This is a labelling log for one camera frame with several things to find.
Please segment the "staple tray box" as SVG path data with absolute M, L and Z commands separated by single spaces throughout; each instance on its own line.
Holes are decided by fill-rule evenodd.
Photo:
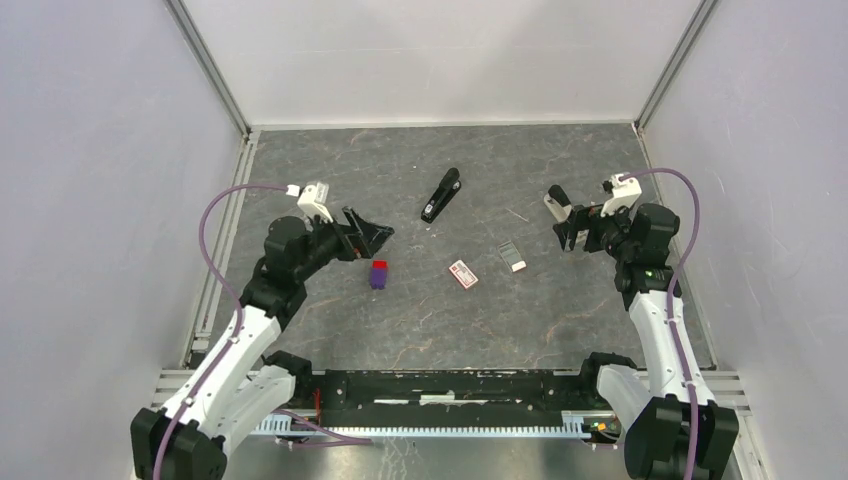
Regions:
M 519 272 L 527 267 L 526 261 L 512 241 L 499 245 L 498 253 L 512 273 Z

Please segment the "black stapler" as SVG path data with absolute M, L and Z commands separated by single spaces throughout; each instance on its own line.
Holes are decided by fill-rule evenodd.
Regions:
M 461 187 L 459 170 L 456 167 L 449 168 L 422 209 L 420 219 L 428 224 L 433 223 L 460 191 Z

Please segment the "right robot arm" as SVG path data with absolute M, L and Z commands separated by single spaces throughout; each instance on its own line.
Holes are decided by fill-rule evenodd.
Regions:
M 686 335 L 682 291 L 668 265 L 679 217 L 646 203 L 606 215 L 600 205 L 548 203 L 565 250 L 585 239 L 588 253 L 616 262 L 614 285 L 635 325 L 648 382 L 634 368 L 612 361 L 581 376 L 580 400 L 609 404 L 623 430 L 625 467 L 633 479 L 720 479 L 739 431 L 736 413 L 718 404 L 696 364 Z

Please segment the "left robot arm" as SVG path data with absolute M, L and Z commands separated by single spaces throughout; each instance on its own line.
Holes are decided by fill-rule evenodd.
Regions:
M 274 220 L 264 254 L 237 299 L 225 333 L 190 378 L 159 409 L 142 408 L 130 425 L 139 479 L 220 479 L 230 455 L 283 404 L 306 405 L 314 394 L 308 361 L 273 354 L 256 377 L 248 373 L 296 315 L 305 283 L 334 260 L 373 258 L 393 235 L 353 209 L 346 220 Z

